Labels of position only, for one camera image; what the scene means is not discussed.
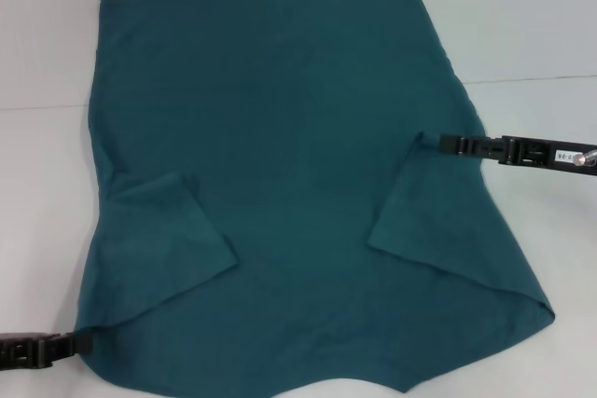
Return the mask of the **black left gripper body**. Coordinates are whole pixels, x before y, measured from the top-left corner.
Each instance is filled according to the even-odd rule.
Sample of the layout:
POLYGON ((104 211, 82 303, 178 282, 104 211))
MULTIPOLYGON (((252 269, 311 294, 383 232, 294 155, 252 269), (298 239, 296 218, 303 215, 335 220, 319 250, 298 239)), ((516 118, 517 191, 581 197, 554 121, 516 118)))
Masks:
POLYGON ((2 366, 39 366, 39 345, 44 333, 4 333, 1 335, 2 366))

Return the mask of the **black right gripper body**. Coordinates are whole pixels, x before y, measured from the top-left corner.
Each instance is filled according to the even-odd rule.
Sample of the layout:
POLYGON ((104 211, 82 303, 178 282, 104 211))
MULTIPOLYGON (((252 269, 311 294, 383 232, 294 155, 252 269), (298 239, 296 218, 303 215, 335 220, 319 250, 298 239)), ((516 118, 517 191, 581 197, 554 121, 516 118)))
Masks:
POLYGON ((570 172, 584 175, 596 174, 596 146, 503 136, 505 159, 499 163, 507 166, 538 168, 557 172, 570 172))

